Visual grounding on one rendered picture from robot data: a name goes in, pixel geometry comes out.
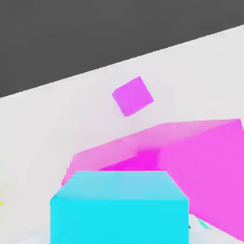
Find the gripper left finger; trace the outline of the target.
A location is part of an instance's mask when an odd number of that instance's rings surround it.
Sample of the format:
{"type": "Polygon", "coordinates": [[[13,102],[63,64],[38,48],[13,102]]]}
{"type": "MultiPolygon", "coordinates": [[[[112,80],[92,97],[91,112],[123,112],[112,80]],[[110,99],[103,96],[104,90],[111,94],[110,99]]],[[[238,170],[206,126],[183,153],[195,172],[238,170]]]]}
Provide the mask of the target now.
{"type": "Polygon", "coordinates": [[[50,244],[50,232],[30,234],[21,240],[20,244],[50,244]]]}

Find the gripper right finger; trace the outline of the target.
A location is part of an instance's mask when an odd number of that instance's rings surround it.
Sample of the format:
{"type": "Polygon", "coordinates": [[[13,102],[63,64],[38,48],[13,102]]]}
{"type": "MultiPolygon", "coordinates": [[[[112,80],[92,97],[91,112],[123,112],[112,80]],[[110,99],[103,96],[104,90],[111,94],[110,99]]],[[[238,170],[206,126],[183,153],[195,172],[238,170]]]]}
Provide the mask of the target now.
{"type": "Polygon", "coordinates": [[[189,244],[241,244],[241,241],[190,214],[189,244]]]}

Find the small purple cube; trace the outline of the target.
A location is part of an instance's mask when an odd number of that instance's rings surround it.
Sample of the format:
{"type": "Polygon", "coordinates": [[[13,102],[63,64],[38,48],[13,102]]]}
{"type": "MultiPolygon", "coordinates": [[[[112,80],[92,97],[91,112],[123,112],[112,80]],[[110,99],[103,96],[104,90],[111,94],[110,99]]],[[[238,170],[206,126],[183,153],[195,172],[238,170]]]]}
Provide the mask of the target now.
{"type": "Polygon", "coordinates": [[[124,116],[130,116],[154,102],[141,77],[137,77],[112,93],[124,116]]]}

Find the small cyan cube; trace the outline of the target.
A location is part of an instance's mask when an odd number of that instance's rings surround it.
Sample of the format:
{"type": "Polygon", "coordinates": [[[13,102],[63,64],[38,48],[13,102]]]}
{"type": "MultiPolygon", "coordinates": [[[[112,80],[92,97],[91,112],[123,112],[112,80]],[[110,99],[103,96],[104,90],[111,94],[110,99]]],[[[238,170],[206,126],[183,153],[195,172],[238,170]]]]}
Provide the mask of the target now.
{"type": "Polygon", "coordinates": [[[77,172],[50,208],[50,244],[189,244],[188,198],[164,171],[77,172]]]}

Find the large magenta box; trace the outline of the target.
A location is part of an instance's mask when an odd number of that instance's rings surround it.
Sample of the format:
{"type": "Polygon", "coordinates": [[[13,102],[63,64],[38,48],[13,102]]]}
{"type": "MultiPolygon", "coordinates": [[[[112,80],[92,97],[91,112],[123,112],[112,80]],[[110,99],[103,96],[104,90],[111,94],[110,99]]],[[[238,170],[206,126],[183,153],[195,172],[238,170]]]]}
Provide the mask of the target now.
{"type": "Polygon", "coordinates": [[[77,171],[166,171],[190,213],[244,241],[244,128],[240,119],[168,122],[74,155],[77,171]]]}

